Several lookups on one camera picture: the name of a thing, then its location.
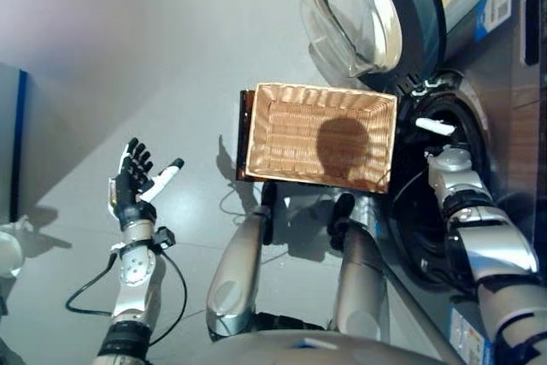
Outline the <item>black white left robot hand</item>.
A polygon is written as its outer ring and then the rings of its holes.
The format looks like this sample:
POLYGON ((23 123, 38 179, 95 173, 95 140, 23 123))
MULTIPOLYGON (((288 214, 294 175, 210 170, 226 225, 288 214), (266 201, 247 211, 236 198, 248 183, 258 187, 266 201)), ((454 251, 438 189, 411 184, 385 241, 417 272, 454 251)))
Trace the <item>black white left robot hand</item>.
POLYGON ((109 178, 108 188, 109 212, 122 231, 136 221, 156 222, 157 213, 152 202, 184 165, 181 158, 175 158, 157 175, 151 176, 153 161, 146 145, 138 138, 128 141, 121 152, 116 176, 109 178))

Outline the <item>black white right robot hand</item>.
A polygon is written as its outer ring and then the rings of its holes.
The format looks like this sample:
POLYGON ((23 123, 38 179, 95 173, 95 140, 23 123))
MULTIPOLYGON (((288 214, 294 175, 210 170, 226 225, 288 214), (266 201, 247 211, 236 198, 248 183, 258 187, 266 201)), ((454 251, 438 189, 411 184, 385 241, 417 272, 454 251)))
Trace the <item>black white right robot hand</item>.
POLYGON ((467 149, 468 139, 463 127, 442 120, 419 117, 415 126, 427 133, 426 151, 439 154, 446 146, 467 149))

